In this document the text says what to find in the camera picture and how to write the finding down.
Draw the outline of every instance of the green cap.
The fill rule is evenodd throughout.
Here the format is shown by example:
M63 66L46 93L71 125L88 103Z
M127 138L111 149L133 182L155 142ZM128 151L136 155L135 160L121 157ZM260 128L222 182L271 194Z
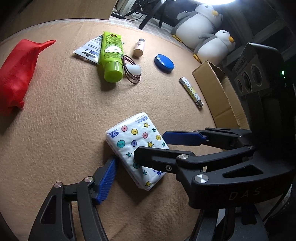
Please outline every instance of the green cap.
M115 83L122 79L122 64L112 61L106 64L104 78L107 82Z

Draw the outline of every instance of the yellow circle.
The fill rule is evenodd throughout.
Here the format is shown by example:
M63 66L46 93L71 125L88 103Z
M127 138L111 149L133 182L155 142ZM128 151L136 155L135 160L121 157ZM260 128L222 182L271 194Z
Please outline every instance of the yellow circle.
M132 130L131 130L131 133L132 133L133 135L137 135L137 134L138 134L138 130L137 130L137 129L132 129Z

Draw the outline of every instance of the bright light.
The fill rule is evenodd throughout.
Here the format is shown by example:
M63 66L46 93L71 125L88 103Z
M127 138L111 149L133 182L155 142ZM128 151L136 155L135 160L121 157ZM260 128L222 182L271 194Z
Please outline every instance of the bright light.
M210 4L210 5L221 5L226 3L234 2L235 0L196 0L200 3Z

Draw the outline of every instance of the blue container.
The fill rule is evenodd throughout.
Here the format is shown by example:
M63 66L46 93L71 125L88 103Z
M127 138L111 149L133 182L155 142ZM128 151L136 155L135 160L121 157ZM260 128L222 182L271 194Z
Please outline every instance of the blue container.
M170 73L175 67L174 63L167 56L162 54L158 54L154 58L154 63L160 70L167 73Z

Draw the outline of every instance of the red bag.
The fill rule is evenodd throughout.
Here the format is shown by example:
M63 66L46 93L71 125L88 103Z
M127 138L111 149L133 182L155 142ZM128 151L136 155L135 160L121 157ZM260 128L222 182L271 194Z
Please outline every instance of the red bag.
M15 106L23 108L38 55L55 42L50 40L40 44L22 39L14 47L0 68L0 114L10 114Z

